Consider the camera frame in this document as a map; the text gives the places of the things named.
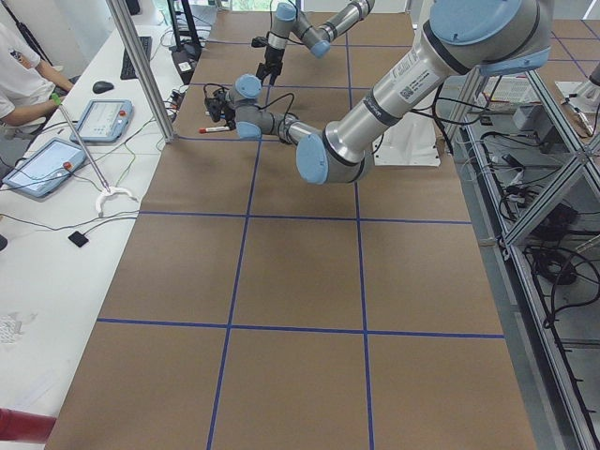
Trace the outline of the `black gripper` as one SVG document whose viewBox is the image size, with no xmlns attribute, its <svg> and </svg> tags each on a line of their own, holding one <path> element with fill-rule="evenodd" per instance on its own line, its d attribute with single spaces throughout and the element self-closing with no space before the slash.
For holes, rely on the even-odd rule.
<svg viewBox="0 0 600 450">
<path fill-rule="evenodd" d="M 275 84 L 283 67 L 283 56 L 283 49 L 276 48 L 271 45 L 266 46 L 264 62 L 258 65 L 256 72 L 256 77 L 261 81 L 261 83 L 264 83 L 265 78 L 270 76 L 269 84 Z"/>
<path fill-rule="evenodd" d="M 216 98 L 219 102 L 221 109 L 221 116 L 225 120 L 226 126 L 229 128 L 235 128 L 235 109 L 229 101 L 229 91 L 224 88 L 220 88 L 216 91 Z"/>
</svg>

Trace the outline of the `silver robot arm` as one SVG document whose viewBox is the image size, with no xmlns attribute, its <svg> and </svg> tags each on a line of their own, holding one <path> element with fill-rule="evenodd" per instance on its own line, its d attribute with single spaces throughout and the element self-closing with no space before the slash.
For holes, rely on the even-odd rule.
<svg viewBox="0 0 600 450">
<path fill-rule="evenodd" d="M 258 65 L 256 77 L 263 83 L 269 78 L 274 85 L 283 68 L 283 57 L 290 35 L 298 38 L 310 53 L 322 58 L 331 47 L 331 43 L 348 32 L 357 23 L 363 21 L 374 9 L 371 0 L 350 1 L 349 4 L 320 25 L 310 22 L 307 15 L 296 5 L 279 2 L 275 16 L 270 18 L 270 29 L 264 37 L 255 37 L 251 41 L 253 48 L 264 47 L 264 60 Z"/>
<path fill-rule="evenodd" d="M 225 118 L 242 140 L 274 135 L 296 147 L 296 167 L 312 184 L 353 183 L 374 163 L 372 144 L 450 76 L 479 68 L 484 76 L 540 68 L 548 60 L 551 1 L 454 1 L 432 4 L 412 48 L 341 120 L 318 130 L 291 113 L 269 112 L 257 99 L 263 82 L 282 70 L 290 36 L 316 57 L 372 11 L 371 1 L 351 1 L 329 21 L 314 26 L 289 2 L 277 5 L 256 74 L 240 76 L 205 100 L 214 121 Z"/>
</svg>

